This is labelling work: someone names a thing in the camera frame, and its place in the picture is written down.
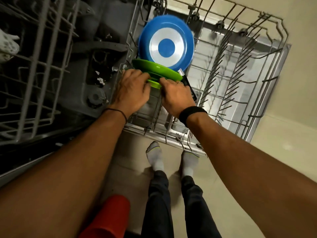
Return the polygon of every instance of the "dishwasher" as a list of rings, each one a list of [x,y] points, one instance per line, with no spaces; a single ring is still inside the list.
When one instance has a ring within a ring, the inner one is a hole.
[[[142,29],[165,14],[194,36],[184,72],[197,106],[251,141],[291,47],[283,19],[230,0],[0,0],[0,186],[101,115]],[[205,155],[155,88],[124,131]]]

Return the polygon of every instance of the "blue circle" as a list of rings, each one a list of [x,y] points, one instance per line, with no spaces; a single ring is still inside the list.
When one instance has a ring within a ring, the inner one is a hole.
[[[174,42],[169,39],[165,38],[160,41],[158,44],[158,52],[162,57],[170,57],[175,52],[175,44]]]
[[[180,68],[185,70],[189,66],[194,55],[194,37],[187,24],[176,16],[157,16],[145,25],[139,37],[139,57],[141,59],[154,62],[150,54],[150,41],[154,33],[165,27],[175,29],[184,41],[184,51],[181,59],[176,64],[168,68],[174,71],[178,71]]]

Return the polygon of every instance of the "sock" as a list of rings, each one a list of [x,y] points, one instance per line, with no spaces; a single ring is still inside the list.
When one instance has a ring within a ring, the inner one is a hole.
[[[162,150],[156,141],[153,141],[147,148],[146,156],[154,171],[164,171]]]
[[[182,152],[182,178],[184,176],[193,176],[194,174],[194,168],[198,164],[198,155],[193,154],[189,151],[183,151]]]

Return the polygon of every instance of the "thin black bracelet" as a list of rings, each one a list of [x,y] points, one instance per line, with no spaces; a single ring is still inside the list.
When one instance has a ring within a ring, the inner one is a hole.
[[[201,107],[197,107],[197,106],[191,106],[188,108],[185,108],[182,112],[180,112],[179,114],[179,120],[187,127],[187,118],[189,115],[194,114],[194,113],[206,113],[206,110],[204,110]]]
[[[128,123],[128,119],[126,118],[124,112],[122,112],[121,110],[119,110],[119,109],[114,109],[114,108],[106,108],[106,109],[104,110],[104,112],[106,112],[107,110],[113,110],[113,111],[118,111],[118,112],[122,113],[122,115],[123,115],[124,118],[125,118],[125,124]]]

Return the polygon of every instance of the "red container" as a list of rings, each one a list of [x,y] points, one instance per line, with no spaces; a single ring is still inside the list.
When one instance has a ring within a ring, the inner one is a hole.
[[[110,196],[79,238],[123,238],[129,212],[130,202],[127,198],[121,195]]]

